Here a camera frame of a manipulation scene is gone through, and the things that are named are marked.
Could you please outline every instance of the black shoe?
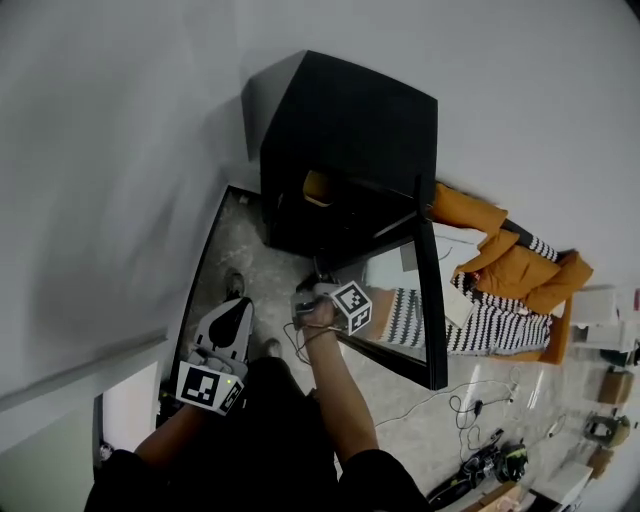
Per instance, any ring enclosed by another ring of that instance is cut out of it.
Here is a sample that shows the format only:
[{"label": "black shoe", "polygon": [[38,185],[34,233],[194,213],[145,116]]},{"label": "black shoe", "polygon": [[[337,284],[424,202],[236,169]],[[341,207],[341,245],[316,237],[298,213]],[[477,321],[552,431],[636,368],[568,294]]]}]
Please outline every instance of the black shoe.
[{"label": "black shoe", "polygon": [[244,277],[237,269],[229,267],[224,274],[224,285],[227,289],[226,300],[244,297]]}]

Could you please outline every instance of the white wall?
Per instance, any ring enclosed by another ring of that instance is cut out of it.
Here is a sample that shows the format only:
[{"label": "white wall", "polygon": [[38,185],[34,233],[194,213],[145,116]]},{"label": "white wall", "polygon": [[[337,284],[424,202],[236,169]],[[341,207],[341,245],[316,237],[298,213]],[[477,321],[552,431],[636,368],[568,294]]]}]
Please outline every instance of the white wall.
[{"label": "white wall", "polygon": [[[173,355],[174,348],[171,341],[152,340],[0,400],[0,454],[75,410],[78,404],[92,401],[150,365],[159,366]],[[159,379],[154,387],[157,397]],[[150,400],[140,404],[140,408],[147,411],[153,408],[155,414],[155,405],[155,400]]]},{"label": "white wall", "polygon": [[3,512],[80,512],[93,485],[93,401],[0,455]]},{"label": "white wall", "polygon": [[238,0],[238,22],[244,80],[311,49],[432,95],[439,179],[579,248],[593,283],[640,282],[640,23],[623,0]]},{"label": "white wall", "polygon": [[0,47],[2,397],[182,315],[246,148],[232,0],[6,0]]},{"label": "white wall", "polygon": [[116,450],[135,451],[156,429],[161,371],[153,363],[102,394],[102,438]]}]

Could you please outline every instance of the tiled floor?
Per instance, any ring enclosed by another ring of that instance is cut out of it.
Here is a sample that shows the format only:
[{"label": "tiled floor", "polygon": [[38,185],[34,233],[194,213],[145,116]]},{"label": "tiled floor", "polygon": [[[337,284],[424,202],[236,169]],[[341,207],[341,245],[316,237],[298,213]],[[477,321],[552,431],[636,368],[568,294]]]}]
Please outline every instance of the tiled floor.
[{"label": "tiled floor", "polygon": [[[256,306],[255,335],[262,340],[274,336],[282,341],[284,359],[303,391],[308,391],[313,386],[311,371],[296,359],[282,326],[291,320],[289,296],[310,273],[311,261],[266,247],[262,243],[261,228],[259,199],[237,192],[229,194],[206,254],[181,341],[183,346],[190,342],[199,319],[222,302],[222,276],[229,266],[234,266],[244,274],[247,295]],[[346,347],[343,353],[376,423],[402,416],[433,395]],[[505,430],[503,440],[524,438],[530,463],[523,485],[529,487],[537,478],[548,478],[569,458],[584,462],[593,449],[593,445],[582,441],[580,436],[586,415],[592,410],[610,411],[594,401],[607,368],[594,354],[572,347],[562,367],[450,356],[448,389],[487,379],[511,385],[511,377],[519,382],[515,402],[487,405],[477,425],[479,443],[497,428]],[[489,402],[504,398],[508,389],[495,382],[477,383],[462,386],[455,394],[463,402],[473,404],[476,399]],[[449,407],[450,396],[435,396],[416,407],[407,418],[378,428],[381,447],[404,464],[424,492],[456,472],[460,464],[460,440],[455,413]],[[566,414],[562,432],[541,441],[562,414]],[[475,431],[471,441],[472,446],[478,445]],[[463,455],[468,456],[469,452],[464,451]],[[491,490],[495,485],[492,481],[485,482],[449,510],[460,510],[472,503],[479,492]]]}]

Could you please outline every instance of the small device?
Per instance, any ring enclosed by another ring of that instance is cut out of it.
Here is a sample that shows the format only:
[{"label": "small device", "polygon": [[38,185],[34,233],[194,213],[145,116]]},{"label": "small device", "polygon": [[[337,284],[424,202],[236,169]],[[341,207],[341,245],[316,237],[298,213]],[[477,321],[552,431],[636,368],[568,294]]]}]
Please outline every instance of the small device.
[{"label": "small device", "polygon": [[303,290],[291,296],[291,318],[297,330],[302,328],[300,318],[311,313],[318,300],[330,298],[344,315],[347,334],[351,336],[371,321],[373,303],[355,281],[340,287],[337,284],[318,283],[312,290]]},{"label": "small device", "polygon": [[176,398],[181,402],[226,416],[243,389],[244,384],[237,375],[180,362]]},{"label": "small device", "polygon": [[332,292],[331,298],[347,318],[349,336],[371,321],[373,303],[355,281]]}]

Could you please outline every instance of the hand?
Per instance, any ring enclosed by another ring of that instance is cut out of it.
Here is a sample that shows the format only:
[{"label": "hand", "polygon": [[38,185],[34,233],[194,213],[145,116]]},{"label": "hand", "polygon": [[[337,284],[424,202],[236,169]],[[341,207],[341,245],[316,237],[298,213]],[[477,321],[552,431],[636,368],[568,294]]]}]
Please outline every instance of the hand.
[{"label": "hand", "polygon": [[313,312],[301,317],[303,326],[328,327],[333,324],[335,308],[329,297],[318,297]]}]

